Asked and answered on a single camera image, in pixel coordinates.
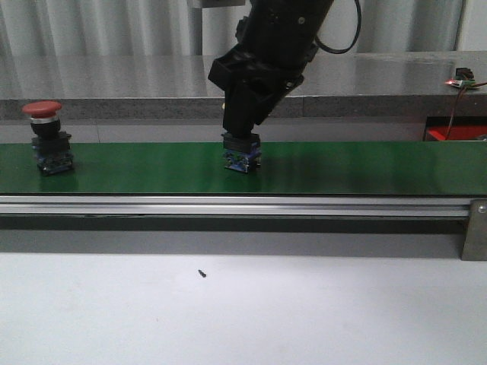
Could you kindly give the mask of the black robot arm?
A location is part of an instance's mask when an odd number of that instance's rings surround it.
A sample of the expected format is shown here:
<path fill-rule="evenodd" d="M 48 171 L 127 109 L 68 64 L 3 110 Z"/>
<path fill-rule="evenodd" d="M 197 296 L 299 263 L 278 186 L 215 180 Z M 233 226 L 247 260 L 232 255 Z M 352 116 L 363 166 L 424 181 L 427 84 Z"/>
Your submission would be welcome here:
<path fill-rule="evenodd" d="M 253 1 L 236 30 L 237 44 L 212 63 L 208 78 L 224 91 L 223 127 L 248 138 L 304 81 L 317 52 L 314 38 L 330 1 Z"/>

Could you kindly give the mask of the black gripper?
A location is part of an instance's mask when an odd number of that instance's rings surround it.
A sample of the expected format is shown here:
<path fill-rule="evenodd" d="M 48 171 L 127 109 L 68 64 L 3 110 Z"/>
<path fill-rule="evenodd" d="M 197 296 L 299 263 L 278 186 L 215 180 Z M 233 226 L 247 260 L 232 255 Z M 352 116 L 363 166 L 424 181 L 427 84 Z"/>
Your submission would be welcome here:
<path fill-rule="evenodd" d="M 216 58 L 208 79 L 224 91 L 223 127 L 249 138 L 275 106 L 304 80 L 317 51 L 318 17 L 251 14 L 237 25 L 237 44 Z"/>

